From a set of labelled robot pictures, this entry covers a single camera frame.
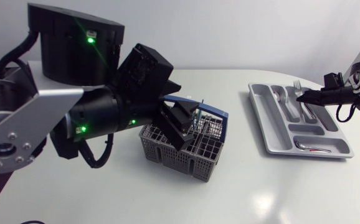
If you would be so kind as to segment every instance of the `spoon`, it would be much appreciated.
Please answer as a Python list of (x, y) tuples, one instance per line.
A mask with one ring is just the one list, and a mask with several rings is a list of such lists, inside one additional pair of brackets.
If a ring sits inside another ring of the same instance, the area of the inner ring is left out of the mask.
[(328, 152), (328, 153), (331, 153), (332, 151), (329, 150), (329, 149), (320, 149), (320, 148), (317, 148), (317, 147), (311, 147), (311, 146), (305, 146), (304, 144), (298, 142), (298, 141), (295, 141), (295, 145), (302, 149), (302, 150), (306, 150), (306, 149), (311, 149), (311, 150), (317, 150), (317, 151), (323, 151), (323, 152)]
[(277, 102), (280, 102), (280, 94), (278, 94), (276, 91), (273, 91), (273, 94), (274, 94), (275, 99), (277, 100)]

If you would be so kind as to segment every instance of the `silver metal bracket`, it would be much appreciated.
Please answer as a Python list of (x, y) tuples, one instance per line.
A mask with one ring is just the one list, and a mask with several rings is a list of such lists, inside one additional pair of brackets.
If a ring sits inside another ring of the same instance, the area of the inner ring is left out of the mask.
[(37, 93), (12, 113), (0, 113), (0, 174), (25, 167), (34, 149), (82, 97), (82, 86), (55, 82), (42, 73), (41, 62), (29, 62)]

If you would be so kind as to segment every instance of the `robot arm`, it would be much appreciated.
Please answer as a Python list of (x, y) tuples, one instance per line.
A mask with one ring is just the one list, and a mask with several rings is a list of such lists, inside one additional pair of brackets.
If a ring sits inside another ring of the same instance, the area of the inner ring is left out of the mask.
[[(117, 131), (154, 123), (177, 150), (192, 141), (182, 132), (199, 104), (164, 103), (181, 86), (168, 80), (173, 66), (157, 51), (137, 44), (118, 68), (123, 25), (39, 4), (28, 4), (28, 15), (27, 39), (0, 61), (0, 174), (33, 162), (48, 134), (59, 156), (80, 152), (92, 168), (106, 163)], [(42, 61), (26, 65), (19, 57), (38, 35)], [(103, 135), (96, 160), (86, 139)]]
[[(321, 90), (308, 90), (296, 99), (301, 103), (310, 103), (319, 106), (339, 105), (336, 119), (339, 122), (347, 122), (351, 119), (354, 110), (360, 110), (360, 62), (351, 67), (351, 75), (343, 82), (342, 74), (330, 73), (324, 76), (324, 88)], [(342, 105), (351, 104), (349, 117), (339, 119), (339, 111)]]

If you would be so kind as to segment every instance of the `fork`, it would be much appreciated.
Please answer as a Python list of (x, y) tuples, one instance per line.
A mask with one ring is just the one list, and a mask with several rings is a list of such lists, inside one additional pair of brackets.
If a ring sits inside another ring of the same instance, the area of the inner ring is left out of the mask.
[[(295, 87), (295, 95), (297, 97), (303, 95), (302, 86), (300, 85), (299, 80), (293, 81), (293, 86)], [(309, 119), (316, 119), (317, 118), (316, 115), (311, 110), (311, 108), (306, 103), (299, 102), (299, 104), (300, 104), (300, 109), (301, 109), (301, 111), (300, 111), (301, 115), (303, 115), (303, 111), (304, 111), (306, 115), (310, 116)]]

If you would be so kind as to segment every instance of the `black cable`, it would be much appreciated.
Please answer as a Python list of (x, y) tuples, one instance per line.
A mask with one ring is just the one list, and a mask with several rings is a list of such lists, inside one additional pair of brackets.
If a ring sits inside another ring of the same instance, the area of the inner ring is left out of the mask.
[(32, 221), (23, 222), (21, 224), (45, 224), (45, 223), (37, 220), (32, 220)]
[(91, 168), (100, 168), (104, 166), (105, 163), (108, 161), (113, 145), (113, 134), (108, 134), (108, 139), (107, 141), (105, 141), (105, 143), (107, 144), (107, 146), (105, 147), (104, 153), (99, 158), (99, 160), (96, 161), (86, 140), (79, 142), (79, 152), (81, 153), (81, 155), (83, 156), (83, 158)]
[(3, 58), (0, 59), (0, 77), (3, 77), (4, 69), (8, 63), (19, 58), (21, 55), (31, 49), (31, 47), (35, 44), (38, 35), (38, 32), (30, 30), (26, 39), (20, 45), (18, 45), (18, 47), (8, 52)]
[(346, 118), (345, 120), (341, 121), (340, 118), (339, 118), (339, 111), (341, 110), (341, 107), (342, 105), (339, 105), (338, 106), (338, 109), (336, 109), (336, 119), (341, 122), (341, 123), (345, 123), (345, 122), (348, 122), (352, 116), (353, 116), (353, 113), (354, 113), (354, 110), (356, 109), (356, 105), (353, 103), (351, 106), (350, 106), (350, 112), (349, 112), (349, 116), (348, 118)]

